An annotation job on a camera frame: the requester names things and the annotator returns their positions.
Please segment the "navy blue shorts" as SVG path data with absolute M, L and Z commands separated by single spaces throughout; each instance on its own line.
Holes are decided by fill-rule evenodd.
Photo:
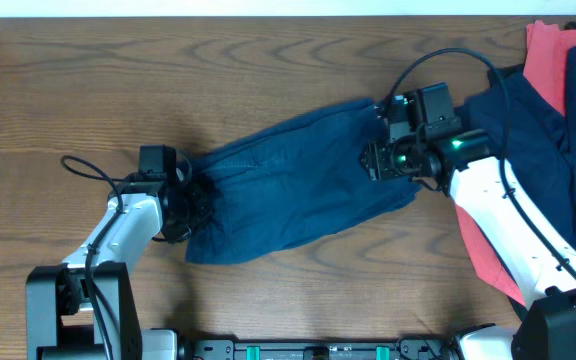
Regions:
M 232 265 L 335 234 L 411 203 L 405 178 L 373 181 L 360 157 L 387 134 L 372 99 L 321 108 L 192 161 L 212 190 L 208 224 L 185 259 Z

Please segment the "red garment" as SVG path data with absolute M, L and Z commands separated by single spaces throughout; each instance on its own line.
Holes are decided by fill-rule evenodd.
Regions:
M 537 20 L 526 26 L 527 55 L 523 75 L 560 114 L 565 113 L 564 85 L 568 51 L 576 46 L 576 25 L 564 29 Z M 460 206 L 455 207 L 459 229 L 476 275 L 485 283 L 525 304 L 511 276 L 475 220 Z

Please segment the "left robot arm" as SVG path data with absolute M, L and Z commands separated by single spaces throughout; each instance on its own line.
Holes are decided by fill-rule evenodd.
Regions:
M 186 153 L 144 145 L 135 172 L 108 176 L 73 155 L 62 167 L 110 187 L 107 209 L 88 238 L 59 264 L 27 277 L 30 359 L 191 359 L 192 344 L 170 328 L 141 327 L 130 274 L 153 242 L 189 240 L 211 216 L 210 195 Z

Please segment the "navy blue garment pile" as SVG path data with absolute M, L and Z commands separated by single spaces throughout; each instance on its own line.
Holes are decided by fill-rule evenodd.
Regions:
M 508 161 L 540 211 L 576 250 L 576 47 L 565 71 L 565 113 L 560 114 L 518 71 L 503 69 L 502 85 L 469 97 L 456 112 L 495 144 L 511 125 Z

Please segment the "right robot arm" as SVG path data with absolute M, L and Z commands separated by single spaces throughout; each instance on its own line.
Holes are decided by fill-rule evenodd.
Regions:
M 544 217 L 482 129 L 469 130 L 444 83 L 388 97 L 378 108 L 389 135 L 362 162 L 373 180 L 432 178 L 483 232 L 524 300 L 518 329 L 465 330 L 433 359 L 576 359 L 576 251 Z

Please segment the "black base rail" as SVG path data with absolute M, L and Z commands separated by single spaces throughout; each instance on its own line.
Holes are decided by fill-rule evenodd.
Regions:
M 188 341 L 179 360 L 461 360 L 456 343 L 406 336 L 390 341 Z

